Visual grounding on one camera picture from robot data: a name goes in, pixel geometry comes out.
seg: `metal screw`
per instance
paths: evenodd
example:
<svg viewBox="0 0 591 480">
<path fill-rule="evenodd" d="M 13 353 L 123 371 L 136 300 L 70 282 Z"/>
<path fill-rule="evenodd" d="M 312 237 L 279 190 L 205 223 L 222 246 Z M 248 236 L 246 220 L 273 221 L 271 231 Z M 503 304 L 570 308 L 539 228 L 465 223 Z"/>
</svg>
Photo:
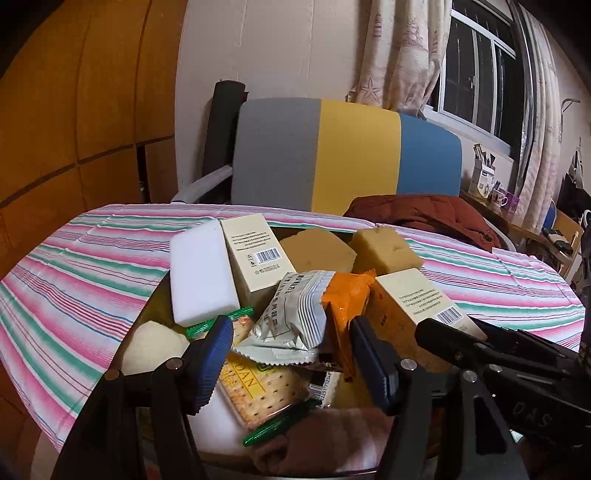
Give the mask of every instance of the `metal screw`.
<svg viewBox="0 0 591 480">
<path fill-rule="evenodd" d="M 105 372 L 103 377 L 105 377 L 105 380 L 107 380 L 109 382 L 112 380 L 117 380 L 119 378 L 119 370 L 115 370 L 114 368 L 111 368 Z"/>
<path fill-rule="evenodd" d="M 412 358 L 403 358 L 400 360 L 400 366 L 405 370 L 413 371 L 417 367 L 417 363 Z"/>
<path fill-rule="evenodd" d="M 464 377 L 464 380 L 470 383 L 474 383 L 476 380 L 478 380 L 478 375 L 476 375 L 472 370 L 466 370 L 462 374 L 462 377 Z"/>
<path fill-rule="evenodd" d="M 183 361 L 178 357 L 171 358 L 166 362 L 166 368 L 168 368 L 169 370 L 176 370 L 178 368 L 181 368 L 182 366 Z"/>
</svg>

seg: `table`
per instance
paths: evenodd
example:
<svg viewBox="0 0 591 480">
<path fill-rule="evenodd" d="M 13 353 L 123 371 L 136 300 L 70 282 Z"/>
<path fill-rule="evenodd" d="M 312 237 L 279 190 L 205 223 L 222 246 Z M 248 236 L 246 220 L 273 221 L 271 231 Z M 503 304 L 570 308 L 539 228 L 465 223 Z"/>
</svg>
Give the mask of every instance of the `table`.
<svg viewBox="0 0 591 480">
<path fill-rule="evenodd" d="M 554 244 L 545 237 L 545 235 L 536 231 L 531 226 L 528 226 L 523 217 L 520 217 L 515 213 L 509 213 L 507 210 L 500 208 L 493 202 L 469 192 L 461 191 L 460 197 L 478 210 L 484 218 L 494 224 L 503 233 L 512 236 L 513 238 L 523 239 L 524 243 L 519 246 L 520 251 L 525 251 L 525 243 L 528 240 L 534 241 L 546 248 L 547 251 L 560 262 L 560 273 L 566 274 L 569 268 L 573 265 L 574 257 L 558 250 Z"/>
<path fill-rule="evenodd" d="M 68 222 L 0 282 L 0 360 L 57 450 L 168 272 L 170 238 L 212 218 L 250 213 L 288 228 L 375 226 L 267 207 L 109 205 Z M 548 265 L 436 233 L 396 230 L 423 259 L 423 274 L 467 314 L 578 349 L 584 307 Z"/>
</svg>

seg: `wooden desk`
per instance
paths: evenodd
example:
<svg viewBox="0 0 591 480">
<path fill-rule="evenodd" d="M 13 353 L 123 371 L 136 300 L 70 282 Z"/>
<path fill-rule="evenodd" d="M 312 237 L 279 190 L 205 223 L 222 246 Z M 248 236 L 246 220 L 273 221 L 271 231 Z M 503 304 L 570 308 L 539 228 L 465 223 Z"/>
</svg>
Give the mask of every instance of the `wooden desk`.
<svg viewBox="0 0 591 480">
<path fill-rule="evenodd" d="M 566 274 L 573 264 L 574 257 L 559 251 L 541 232 L 533 230 L 530 226 L 524 226 L 524 218 L 514 213 L 509 213 L 493 202 L 484 200 L 468 192 L 460 192 L 460 197 L 478 210 L 484 218 L 503 233 L 522 239 L 523 245 L 520 245 L 520 251 L 525 251 L 525 243 L 530 240 L 546 247 L 548 252 L 560 262 L 560 274 Z"/>
</svg>

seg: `orange wrapper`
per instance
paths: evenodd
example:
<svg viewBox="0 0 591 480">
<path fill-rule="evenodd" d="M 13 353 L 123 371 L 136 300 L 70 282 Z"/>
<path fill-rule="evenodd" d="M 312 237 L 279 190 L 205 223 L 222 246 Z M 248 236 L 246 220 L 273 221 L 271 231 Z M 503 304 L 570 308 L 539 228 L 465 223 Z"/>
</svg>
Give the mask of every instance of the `orange wrapper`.
<svg viewBox="0 0 591 480">
<path fill-rule="evenodd" d="M 374 270 L 362 274 L 337 272 L 322 294 L 322 306 L 330 308 L 335 323 L 340 363 L 346 379 L 355 376 L 349 322 L 364 313 L 374 281 Z"/>
</svg>

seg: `reddish brown cloth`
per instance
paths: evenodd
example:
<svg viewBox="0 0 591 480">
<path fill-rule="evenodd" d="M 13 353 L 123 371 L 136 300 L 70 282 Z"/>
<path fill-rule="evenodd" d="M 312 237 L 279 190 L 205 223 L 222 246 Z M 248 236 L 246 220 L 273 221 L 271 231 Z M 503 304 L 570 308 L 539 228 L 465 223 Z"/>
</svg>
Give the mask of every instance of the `reddish brown cloth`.
<svg viewBox="0 0 591 480">
<path fill-rule="evenodd" d="M 345 217 L 440 233 L 488 252 L 501 248 L 495 231 L 471 205 L 447 195 L 374 195 L 353 200 Z"/>
</svg>

